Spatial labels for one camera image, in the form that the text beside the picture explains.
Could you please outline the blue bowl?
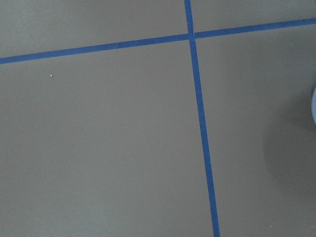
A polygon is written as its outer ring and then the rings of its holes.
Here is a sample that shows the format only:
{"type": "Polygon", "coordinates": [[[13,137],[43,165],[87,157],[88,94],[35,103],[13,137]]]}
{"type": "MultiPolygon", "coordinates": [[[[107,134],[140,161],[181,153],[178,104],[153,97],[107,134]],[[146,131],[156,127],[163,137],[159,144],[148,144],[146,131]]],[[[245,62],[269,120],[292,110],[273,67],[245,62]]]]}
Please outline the blue bowl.
{"type": "Polygon", "coordinates": [[[311,112],[313,121],[316,124],[316,87],[314,88],[312,99],[311,99],[311,112]]]}

